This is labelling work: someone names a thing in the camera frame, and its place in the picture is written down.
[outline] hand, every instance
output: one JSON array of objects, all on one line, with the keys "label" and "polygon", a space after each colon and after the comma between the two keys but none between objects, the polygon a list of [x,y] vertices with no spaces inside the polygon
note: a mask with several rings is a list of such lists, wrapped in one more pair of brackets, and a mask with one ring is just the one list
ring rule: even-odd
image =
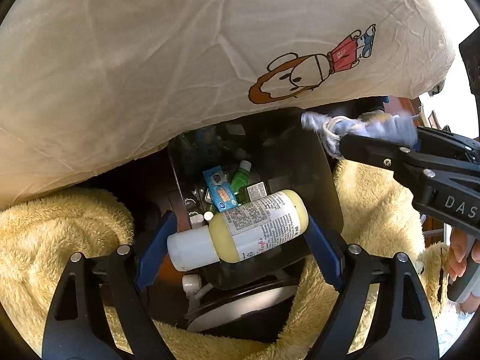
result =
[{"label": "hand", "polygon": [[[462,230],[453,229],[450,236],[448,250],[447,271],[453,281],[462,277],[467,268],[467,234]],[[475,241],[472,249],[472,260],[480,263],[480,242]],[[480,305],[480,297],[470,294],[469,298],[460,305],[464,312],[474,312]]]}]

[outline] yellow bottle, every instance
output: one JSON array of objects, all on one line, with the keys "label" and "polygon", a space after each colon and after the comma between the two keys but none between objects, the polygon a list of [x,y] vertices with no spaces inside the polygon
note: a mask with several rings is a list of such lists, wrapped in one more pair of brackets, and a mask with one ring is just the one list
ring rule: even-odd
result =
[{"label": "yellow bottle", "polygon": [[237,263],[285,243],[308,227],[296,192],[283,190],[216,214],[208,226],[170,235],[174,267],[189,271],[217,262]]}]

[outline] white letter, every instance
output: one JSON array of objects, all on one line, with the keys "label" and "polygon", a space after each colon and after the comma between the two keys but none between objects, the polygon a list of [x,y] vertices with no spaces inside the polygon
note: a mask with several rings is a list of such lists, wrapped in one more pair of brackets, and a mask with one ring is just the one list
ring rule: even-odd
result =
[{"label": "white letter", "polygon": [[470,208],[469,218],[473,218],[473,217],[476,215],[476,212],[475,212],[475,211],[476,211],[477,209],[478,209],[478,208],[475,207],[475,206],[473,206],[472,208]]},{"label": "white letter", "polygon": [[458,206],[458,208],[455,210],[455,212],[461,211],[462,214],[463,214],[464,210],[465,210],[465,202],[462,202],[462,204],[460,204],[460,205]]},{"label": "white letter", "polygon": [[453,196],[448,195],[447,203],[445,203],[445,207],[452,208],[453,203],[455,203],[455,198]]}]

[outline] cartoon character's head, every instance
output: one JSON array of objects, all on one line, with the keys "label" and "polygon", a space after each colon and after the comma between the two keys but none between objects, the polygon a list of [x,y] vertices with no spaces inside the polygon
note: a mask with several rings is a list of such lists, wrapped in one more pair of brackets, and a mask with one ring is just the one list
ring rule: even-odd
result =
[{"label": "cartoon character's head", "polygon": [[331,73],[326,55],[298,56],[293,52],[270,62],[267,70],[249,90],[252,103],[265,104],[298,96],[317,88]]}]

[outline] blue gripper pad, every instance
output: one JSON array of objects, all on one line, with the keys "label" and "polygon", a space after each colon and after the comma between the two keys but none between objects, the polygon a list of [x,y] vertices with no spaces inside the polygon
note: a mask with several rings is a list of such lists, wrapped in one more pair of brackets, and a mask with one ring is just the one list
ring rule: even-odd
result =
[{"label": "blue gripper pad", "polygon": [[317,225],[315,219],[309,215],[308,220],[308,228],[303,233],[303,237],[315,258],[325,281],[332,285],[335,290],[339,291],[345,285],[345,281],[342,278],[342,264],[340,258],[333,250],[332,245],[328,242],[328,239],[322,232],[322,229]]},{"label": "blue gripper pad", "polygon": [[167,237],[177,232],[177,216],[168,211],[163,215],[160,228],[154,234],[141,235],[147,237],[139,240],[145,245],[137,260],[136,287],[143,292],[147,286],[151,286],[157,277],[160,265],[167,254]]}]

